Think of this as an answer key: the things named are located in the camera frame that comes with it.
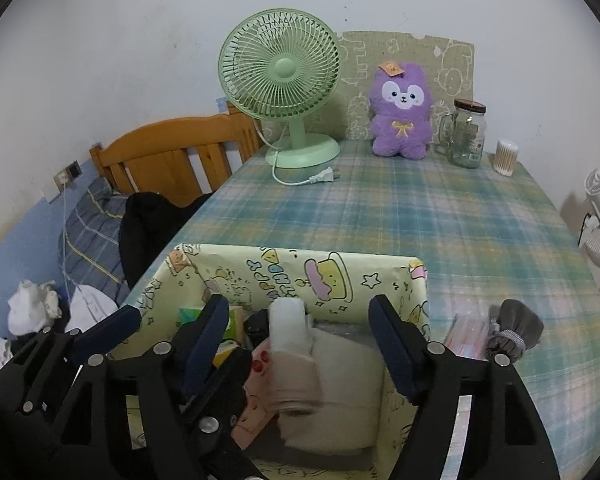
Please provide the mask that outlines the green desk fan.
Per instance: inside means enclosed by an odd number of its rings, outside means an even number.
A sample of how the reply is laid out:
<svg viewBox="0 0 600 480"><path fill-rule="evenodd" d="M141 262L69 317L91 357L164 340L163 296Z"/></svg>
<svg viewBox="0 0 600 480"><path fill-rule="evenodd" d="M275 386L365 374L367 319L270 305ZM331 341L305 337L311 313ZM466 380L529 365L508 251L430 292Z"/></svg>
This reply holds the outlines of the green desk fan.
<svg viewBox="0 0 600 480"><path fill-rule="evenodd" d="M262 122L279 122L286 138L266 153L275 168L298 169L330 162L338 142L308 133L304 118L332 96L340 81L335 33L316 16L294 9L258 12L226 37L218 59L220 84L238 110Z"/></svg>

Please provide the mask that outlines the white folded blanket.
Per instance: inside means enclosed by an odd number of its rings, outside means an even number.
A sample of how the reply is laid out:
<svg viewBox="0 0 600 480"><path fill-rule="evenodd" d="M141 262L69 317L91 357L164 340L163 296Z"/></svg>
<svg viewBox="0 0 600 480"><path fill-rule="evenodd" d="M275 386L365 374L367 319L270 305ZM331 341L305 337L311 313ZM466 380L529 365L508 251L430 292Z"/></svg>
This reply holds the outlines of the white folded blanket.
<svg viewBox="0 0 600 480"><path fill-rule="evenodd" d="M312 356L323 393L313 414L278 416L288 448L318 455L356 455L376 442L385 364L376 346L312 330Z"/></svg>

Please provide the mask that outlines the glass mason jar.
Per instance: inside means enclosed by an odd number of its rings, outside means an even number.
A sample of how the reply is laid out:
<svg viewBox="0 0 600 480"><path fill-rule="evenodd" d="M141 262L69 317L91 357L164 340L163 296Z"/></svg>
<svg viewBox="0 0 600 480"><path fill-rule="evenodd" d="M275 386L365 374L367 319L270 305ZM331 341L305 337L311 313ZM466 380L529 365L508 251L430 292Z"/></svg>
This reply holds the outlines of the glass mason jar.
<svg viewBox="0 0 600 480"><path fill-rule="evenodd" d="M486 143L486 106L477 101L455 99L454 110L440 117L434 150L454 166L476 169Z"/></svg>

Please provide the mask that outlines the yellow cartoon fabric storage box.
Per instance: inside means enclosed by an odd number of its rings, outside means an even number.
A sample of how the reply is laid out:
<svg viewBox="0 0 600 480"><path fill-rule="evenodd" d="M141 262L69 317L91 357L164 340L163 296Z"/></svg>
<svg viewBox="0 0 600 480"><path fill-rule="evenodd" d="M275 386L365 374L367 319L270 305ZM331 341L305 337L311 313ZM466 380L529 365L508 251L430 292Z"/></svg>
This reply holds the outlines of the yellow cartoon fabric storage box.
<svg viewBox="0 0 600 480"><path fill-rule="evenodd" d="M175 246L142 290L131 297L140 329L114 349L115 359L140 356L172 339L181 308L203 307L219 294L244 309L244 331L277 298L300 298L306 322L340 337L376 346L367 308L386 296L400 318L428 334L427 271L414 257L362 255L334 250L186 244ZM415 410L396 392L385 369L376 442L356 455L318 455L288 448L275 415L244 450L272 479L385 479L411 429Z"/></svg>

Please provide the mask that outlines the clear plastic zip bag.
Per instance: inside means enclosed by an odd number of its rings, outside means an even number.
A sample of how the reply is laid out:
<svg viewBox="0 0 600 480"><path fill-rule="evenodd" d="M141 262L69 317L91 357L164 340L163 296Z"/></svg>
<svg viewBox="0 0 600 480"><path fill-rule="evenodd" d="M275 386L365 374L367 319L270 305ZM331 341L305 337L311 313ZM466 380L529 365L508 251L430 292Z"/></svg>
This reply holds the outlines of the clear plastic zip bag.
<svg viewBox="0 0 600 480"><path fill-rule="evenodd" d="M485 361L490 328L490 320L485 315L457 314L445 336L444 345L456 356Z"/></svg>

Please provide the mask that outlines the black garment on chair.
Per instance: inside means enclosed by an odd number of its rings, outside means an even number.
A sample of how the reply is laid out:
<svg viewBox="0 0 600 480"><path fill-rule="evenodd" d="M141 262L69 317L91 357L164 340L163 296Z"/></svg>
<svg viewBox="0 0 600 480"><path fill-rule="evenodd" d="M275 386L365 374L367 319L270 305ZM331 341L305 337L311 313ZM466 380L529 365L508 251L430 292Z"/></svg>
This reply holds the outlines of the black garment on chair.
<svg viewBox="0 0 600 480"><path fill-rule="evenodd" d="M179 207L154 192L137 192L125 202L118 245L122 271L132 289L186 222L212 193Z"/></svg>

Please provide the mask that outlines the wooden chair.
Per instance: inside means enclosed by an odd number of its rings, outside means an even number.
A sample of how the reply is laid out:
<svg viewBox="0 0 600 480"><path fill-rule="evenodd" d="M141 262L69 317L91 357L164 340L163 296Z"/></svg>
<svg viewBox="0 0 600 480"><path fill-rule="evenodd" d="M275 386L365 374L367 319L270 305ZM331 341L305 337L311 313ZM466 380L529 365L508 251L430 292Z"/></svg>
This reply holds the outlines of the wooden chair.
<svg viewBox="0 0 600 480"><path fill-rule="evenodd" d="M153 122L106 148L93 145L90 154L98 174L118 191L153 192L184 207L204 194L189 152L197 152L208 185L216 191L232 175L225 145L236 144L239 159L246 162L262 148L259 126L230 105L224 114Z"/></svg>

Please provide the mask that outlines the patterned beige cardboard panel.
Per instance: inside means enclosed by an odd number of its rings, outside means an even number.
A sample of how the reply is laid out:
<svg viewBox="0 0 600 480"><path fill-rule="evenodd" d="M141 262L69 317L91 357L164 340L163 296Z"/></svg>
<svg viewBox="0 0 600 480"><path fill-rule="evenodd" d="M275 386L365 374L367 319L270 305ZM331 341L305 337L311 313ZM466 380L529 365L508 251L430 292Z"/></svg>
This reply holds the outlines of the patterned beige cardboard panel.
<svg viewBox="0 0 600 480"><path fill-rule="evenodd" d="M341 79L330 100L343 116L336 133L345 139L370 138L370 88L383 62L422 66L434 99L432 128L456 99L474 97L475 47L468 42L409 32L343 32Z"/></svg>

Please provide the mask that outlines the white cloth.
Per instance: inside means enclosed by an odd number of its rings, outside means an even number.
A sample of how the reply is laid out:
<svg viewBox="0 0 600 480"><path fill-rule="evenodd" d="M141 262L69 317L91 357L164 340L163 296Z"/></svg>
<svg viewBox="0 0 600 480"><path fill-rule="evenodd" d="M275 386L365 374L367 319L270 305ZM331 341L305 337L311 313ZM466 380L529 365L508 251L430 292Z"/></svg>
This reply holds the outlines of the white cloth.
<svg viewBox="0 0 600 480"><path fill-rule="evenodd" d="M322 390L303 300L274 300L268 307L268 328L270 398L274 408L289 416L314 413L322 402Z"/></svg>
<svg viewBox="0 0 600 480"><path fill-rule="evenodd" d="M62 317L55 286L54 281L36 284L24 280L18 284L8 300L7 326L14 336L37 333Z"/></svg>

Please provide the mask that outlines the plaid tablecloth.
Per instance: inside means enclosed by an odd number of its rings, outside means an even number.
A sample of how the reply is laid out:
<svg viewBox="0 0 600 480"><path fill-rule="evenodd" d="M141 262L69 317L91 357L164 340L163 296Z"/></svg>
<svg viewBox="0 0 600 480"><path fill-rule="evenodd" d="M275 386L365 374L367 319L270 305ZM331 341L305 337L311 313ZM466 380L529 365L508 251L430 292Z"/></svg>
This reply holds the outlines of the plaid tablecloth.
<svg viewBox="0 0 600 480"><path fill-rule="evenodd" d="M600 292L552 201L524 167L511 177L429 155L375 156L346 141L340 176L309 184L251 157L178 233L190 244L334 250L422 260L431 335L457 314L522 301L545 330L517 364L565 479L600 456Z"/></svg>

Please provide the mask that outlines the cotton swab container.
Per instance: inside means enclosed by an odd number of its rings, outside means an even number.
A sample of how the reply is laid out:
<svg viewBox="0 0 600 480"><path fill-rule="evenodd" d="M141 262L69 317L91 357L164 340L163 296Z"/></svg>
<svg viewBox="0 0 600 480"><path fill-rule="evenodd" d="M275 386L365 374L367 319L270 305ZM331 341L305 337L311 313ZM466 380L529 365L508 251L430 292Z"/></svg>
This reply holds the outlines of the cotton swab container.
<svg viewBox="0 0 600 480"><path fill-rule="evenodd" d="M518 153L517 144L509 140L498 140L493 156L493 169L501 176L511 177L515 171Z"/></svg>

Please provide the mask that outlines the grey knitted pouch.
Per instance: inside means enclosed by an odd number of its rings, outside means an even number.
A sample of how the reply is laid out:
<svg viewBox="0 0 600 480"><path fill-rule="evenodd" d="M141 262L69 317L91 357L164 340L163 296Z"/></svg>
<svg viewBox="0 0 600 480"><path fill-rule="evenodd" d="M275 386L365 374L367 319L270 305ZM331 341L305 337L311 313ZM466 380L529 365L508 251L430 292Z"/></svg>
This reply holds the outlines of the grey knitted pouch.
<svg viewBox="0 0 600 480"><path fill-rule="evenodd" d="M539 315L517 299L505 299L490 322L486 358L504 354L515 363L540 342L543 330Z"/></svg>

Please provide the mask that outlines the purple plush bear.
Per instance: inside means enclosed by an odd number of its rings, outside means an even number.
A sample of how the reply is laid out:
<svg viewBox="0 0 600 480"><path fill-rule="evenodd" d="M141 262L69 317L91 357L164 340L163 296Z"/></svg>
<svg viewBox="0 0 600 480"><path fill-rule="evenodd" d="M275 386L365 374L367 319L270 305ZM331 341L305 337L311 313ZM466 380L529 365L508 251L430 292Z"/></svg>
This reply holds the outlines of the purple plush bear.
<svg viewBox="0 0 600 480"><path fill-rule="evenodd" d="M374 154L423 159L432 139L434 105L424 70L415 63L380 63L368 98Z"/></svg>

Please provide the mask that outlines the blue striped pillow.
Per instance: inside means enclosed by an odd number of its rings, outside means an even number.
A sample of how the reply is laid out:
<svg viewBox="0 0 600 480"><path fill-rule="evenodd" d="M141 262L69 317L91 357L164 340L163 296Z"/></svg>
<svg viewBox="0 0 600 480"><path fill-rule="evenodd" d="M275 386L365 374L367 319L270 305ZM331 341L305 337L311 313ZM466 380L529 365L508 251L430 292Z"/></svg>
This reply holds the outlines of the blue striped pillow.
<svg viewBox="0 0 600 480"><path fill-rule="evenodd" d="M70 296L87 285L121 306L129 295L119 249L127 198L97 177L69 212L59 237L58 261Z"/></svg>

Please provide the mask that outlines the crumpled white cloth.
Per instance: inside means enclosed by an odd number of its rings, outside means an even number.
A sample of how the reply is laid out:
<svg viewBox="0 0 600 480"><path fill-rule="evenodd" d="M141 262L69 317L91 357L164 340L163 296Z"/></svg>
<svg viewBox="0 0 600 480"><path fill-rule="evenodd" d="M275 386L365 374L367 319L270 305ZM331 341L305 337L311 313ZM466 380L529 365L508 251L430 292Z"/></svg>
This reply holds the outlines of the crumpled white cloth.
<svg viewBox="0 0 600 480"><path fill-rule="evenodd" d="M24 280L18 284L8 300L7 326L14 336L37 333L62 317L55 286L54 281L36 284Z"/></svg>

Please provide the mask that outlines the wall power outlet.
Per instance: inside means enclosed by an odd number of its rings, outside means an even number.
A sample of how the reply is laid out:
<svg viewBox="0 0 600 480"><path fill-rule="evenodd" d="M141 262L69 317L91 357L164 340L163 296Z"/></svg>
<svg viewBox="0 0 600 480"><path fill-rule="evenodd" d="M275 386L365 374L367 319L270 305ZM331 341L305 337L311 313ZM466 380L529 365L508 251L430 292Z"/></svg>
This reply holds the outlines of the wall power outlet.
<svg viewBox="0 0 600 480"><path fill-rule="evenodd" d="M54 175L54 182L59 192L64 192L72 182L76 180L82 174L80 164L75 160L63 170L60 170L58 174Z"/></svg>

